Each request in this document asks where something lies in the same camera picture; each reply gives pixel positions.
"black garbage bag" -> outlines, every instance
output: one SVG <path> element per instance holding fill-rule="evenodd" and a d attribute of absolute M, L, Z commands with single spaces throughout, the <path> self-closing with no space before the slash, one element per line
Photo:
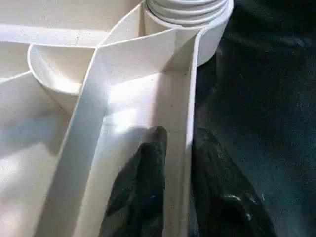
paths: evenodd
<path fill-rule="evenodd" d="M 114 182 L 99 237 L 162 235 L 167 132 L 153 127 L 142 140 Z"/>
<path fill-rule="evenodd" d="M 235 26 L 224 33 L 216 71 L 204 79 L 214 86 L 195 112 L 192 178 L 200 233 L 315 237 L 315 37 Z M 222 221 L 227 218 L 233 224 Z"/>
<path fill-rule="evenodd" d="M 248 179 L 206 129 L 195 131 L 193 178 L 202 236 L 275 237 Z"/>

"black plastic bag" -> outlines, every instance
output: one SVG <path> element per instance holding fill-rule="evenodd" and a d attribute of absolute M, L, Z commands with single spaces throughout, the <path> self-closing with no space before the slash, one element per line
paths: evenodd
<path fill-rule="evenodd" d="M 251 11 L 249 15 L 249 19 L 257 20 L 249 23 L 250 29 L 271 27 L 264 26 L 260 17 L 253 16 Z M 315 37 L 312 30 L 301 34 L 299 31 L 242 32 L 239 27 L 238 22 L 229 23 L 217 51 L 216 73 L 204 79 L 215 86 L 196 109 L 192 173 L 201 235 L 270 237 L 275 233 L 277 237 L 315 237 Z M 212 134 L 214 140 L 203 139 L 205 134 Z M 201 147 L 210 150 L 214 143 L 231 158 L 228 171 L 236 170 L 233 176 L 223 168 L 229 162 L 221 160 L 220 153 L 206 155 L 199 150 Z M 201 174 L 208 171 L 205 165 L 198 164 L 210 157 L 218 159 L 217 166 L 213 163 L 213 174 L 217 174 L 213 179 L 203 177 Z M 226 179 L 220 179 L 219 174 L 227 175 Z M 230 180 L 235 187 L 226 186 Z M 248 185 L 245 188 L 247 180 L 253 189 Z M 228 187 L 226 194 L 240 200 L 245 193 L 251 193 L 256 203 L 259 200 L 262 205 L 258 209 L 247 208 L 249 204 L 241 201 L 239 206 L 230 206 L 227 212 L 223 210 L 225 201 L 214 204 L 216 196 L 206 199 L 199 194 L 201 190 L 219 192 L 223 187 Z M 225 218 L 233 213 L 238 215 L 230 220 L 231 225 L 213 219 L 218 229 L 205 230 L 212 218 L 209 214 L 216 210 Z M 258 221 L 244 220 L 247 214 L 258 217 Z M 239 232 L 240 226 L 246 226 L 249 231 Z"/>

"white plastic tray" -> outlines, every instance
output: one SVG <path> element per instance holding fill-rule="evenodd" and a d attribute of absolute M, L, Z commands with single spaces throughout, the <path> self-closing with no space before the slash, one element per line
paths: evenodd
<path fill-rule="evenodd" d="M 163 234 L 187 233 L 196 70 L 215 53 L 233 1 L 221 17 L 192 28 L 161 21 L 136 0 L 109 2 L 36 0 L 23 16 L 0 16 L 0 29 L 18 28 L 12 35 L 0 31 L 0 41 L 32 43 L 0 42 L 10 59 L 0 59 L 0 140 L 11 147 L 1 160 L 27 170 L 17 172 L 16 183 L 4 172 L 2 186 L 17 185 L 22 204 L 11 208 L 10 189 L 0 193 L 8 213 L 0 213 L 3 236 L 97 237 L 116 175 L 156 125 L 168 132 Z M 37 19 L 40 11 L 47 19 Z M 105 28 L 98 40 L 86 35 L 76 43 L 59 32 Z M 33 132 L 36 138 L 27 135 Z"/>

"plastic compartment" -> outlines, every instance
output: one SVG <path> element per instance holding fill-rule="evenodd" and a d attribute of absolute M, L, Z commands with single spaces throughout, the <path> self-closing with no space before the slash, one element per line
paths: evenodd
<path fill-rule="evenodd" d="M 72 113 L 94 48 L 31 45 L 29 67 L 58 103 Z"/>
<path fill-rule="evenodd" d="M 140 0 L 4 0 L 4 41 L 96 46 Z"/>
<path fill-rule="evenodd" d="M 169 30 L 96 51 L 36 236 L 98 236 L 114 179 L 141 134 L 156 125 L 168 131 L 164 232 L 178 235 L 187 207 L 195 78 L 194 37 L 183 34 Z"/>
<path fill-rule="evenodd" d="M 28 45 L 0 43 L 0 236 L 32 237 L 69 115 L 28 69 Z"/>
<path fill-rule="evenodd" d="M 109 32 L 100 44 L 107 45 L 119 41 L 130 40 L 169 29 L 149 17 L 146 3 L 137 5 L 130 13 L 123 17 Z"/>

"white plastic container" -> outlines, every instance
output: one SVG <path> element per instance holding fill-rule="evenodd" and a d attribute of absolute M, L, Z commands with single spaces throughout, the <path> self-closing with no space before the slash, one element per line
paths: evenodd
<path fill-rule="evenodd" d="M 70 116 L 28 69 L 28 45 L 0 43 L 0 236 L 31 237 Z"/>
<path fill-rule="evenodd" d="M 4 236 L 97 237 L 116 175 L 140 136 L 156 125 L 168 132 L 163 235 L 187 236 L 197 67 L 214 55 L 233 0 L 219 17 L 194 27 L 164 22 L 138 0 L 111 3 L 35 0 L 19 6 L 14 0 L 7 10 L 24 7 L 25 14 L 0 16 L 0 40 L 35 43 L 28 53 L 27 45 L 6 43 L 3 54 L 12 55 L 12 63 L 0 59 L 0 111 L 6 114 L 0 122 L 17 128 L 1 139 L 12 157 L 19 155 L 21 169 L 32 171 L 19 173 L 17 182 L 26 198 L 21 203 L 32 208 L 29 218 L 22 207 L 22 221 L 5 226 Z M 35 141 L 11 135 L 32 133 L 28 129 L 38 135 Z M 17 144 L 26 145 L 18 151 Z M 1 195 L 11 202 L 10 194 Z M 8 223 L 10 216 L 0 218 Z"/>

